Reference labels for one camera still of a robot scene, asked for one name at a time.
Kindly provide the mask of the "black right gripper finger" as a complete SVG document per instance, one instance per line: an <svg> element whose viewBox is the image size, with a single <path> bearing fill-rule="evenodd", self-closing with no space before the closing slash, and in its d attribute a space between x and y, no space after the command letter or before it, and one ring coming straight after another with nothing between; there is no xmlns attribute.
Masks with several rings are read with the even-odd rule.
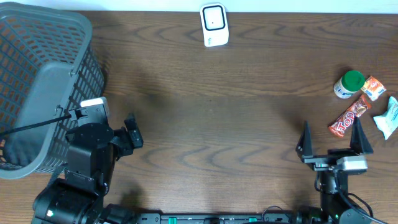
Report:
<svg viewBox="0 0 398 224"><path fill-rule="evenodd" d="M354 118L350 148L357 154L373 154L374 150L368 141L358 117Z"/></svg>
<svg viewBox="0 0 398 224"><path fill-rule="evenodd" d="M297 143L295 151L298 157L303 161L313 157L312 139L308 121L304 122L303 132Z"/></svg>

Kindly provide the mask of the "red chocolate bar wrapper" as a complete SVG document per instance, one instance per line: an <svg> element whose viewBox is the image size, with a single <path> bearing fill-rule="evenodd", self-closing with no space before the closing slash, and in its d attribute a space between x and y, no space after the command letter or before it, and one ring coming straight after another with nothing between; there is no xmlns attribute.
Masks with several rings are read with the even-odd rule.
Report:
<svg viewBox="0 0 398 224"><path fill-rule="evenodd" d="M328 127L329 131L342 138L345 131L354 123L356 117L361 117L368 109L371 108L366 97L361 95L340 117Z"/></svg>

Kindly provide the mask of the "teal white tissue pack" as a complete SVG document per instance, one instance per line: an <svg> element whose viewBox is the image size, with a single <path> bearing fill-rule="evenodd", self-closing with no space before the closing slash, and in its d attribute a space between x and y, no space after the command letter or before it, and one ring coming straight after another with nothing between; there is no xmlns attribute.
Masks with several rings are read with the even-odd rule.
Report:
<svg viewBox="0 0 398 224"><path fill-rule="evenodd" d="M397 100L391 96L388 101L387 111L379 116L373 117L377 128L383 133L387 140L397 128Z"/></svg>

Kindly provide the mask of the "orange snack packet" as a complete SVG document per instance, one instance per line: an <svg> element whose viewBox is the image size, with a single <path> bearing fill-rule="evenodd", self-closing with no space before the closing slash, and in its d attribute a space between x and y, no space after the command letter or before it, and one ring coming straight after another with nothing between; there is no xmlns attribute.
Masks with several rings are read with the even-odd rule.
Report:
<svg viewBox="0 0 398 224"><path fill-rule="evenodd" d="M376 101L386 91L386 88L379 80L370 76L364 82L361 90L367 94L371 101Z"/></svg>

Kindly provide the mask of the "green lid white jar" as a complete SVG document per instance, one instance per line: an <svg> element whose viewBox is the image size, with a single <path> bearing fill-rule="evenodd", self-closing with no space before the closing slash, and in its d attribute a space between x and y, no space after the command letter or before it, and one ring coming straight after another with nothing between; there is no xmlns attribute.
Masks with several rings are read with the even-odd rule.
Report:
<svg viewBox="0 0 398 224"><path fill-rule="evenodd" d="M357 70L346 72L333 86L335 95L341 99L348 99L359 91L365 83L364 75Z"/></svg>

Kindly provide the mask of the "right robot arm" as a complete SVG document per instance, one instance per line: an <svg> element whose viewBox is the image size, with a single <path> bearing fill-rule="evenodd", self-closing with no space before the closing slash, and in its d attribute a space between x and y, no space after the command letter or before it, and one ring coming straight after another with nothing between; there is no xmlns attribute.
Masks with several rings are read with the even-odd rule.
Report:
<svg viewBox="0 0 398 224"><path fill-rule="evenodd" d="M309 221L321 223L371 223L374 217L368 204L368 211L350 199L348 177L367 171L367 154L373 149L362 129L358 117L354 117L351 140L348 148L330 149L326 155L314 154L310 128L304 123L303 133L295 151L300 160L317 173L315 188L320 193L320 218L309 215Z"/></svg>

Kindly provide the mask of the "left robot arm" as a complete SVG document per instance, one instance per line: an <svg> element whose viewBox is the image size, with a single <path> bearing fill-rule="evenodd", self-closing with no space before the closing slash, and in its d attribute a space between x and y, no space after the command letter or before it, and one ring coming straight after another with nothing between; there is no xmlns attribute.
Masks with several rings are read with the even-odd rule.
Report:
<svg viewBox="0 0 398 224"><path fill-rule="evenodd" d="M104 205L115 163L144 144L136 118L129 114L119 129L107 121L69 130L67 162L60 165L34 200L32 223L135 223L136 214Z"/></svg>

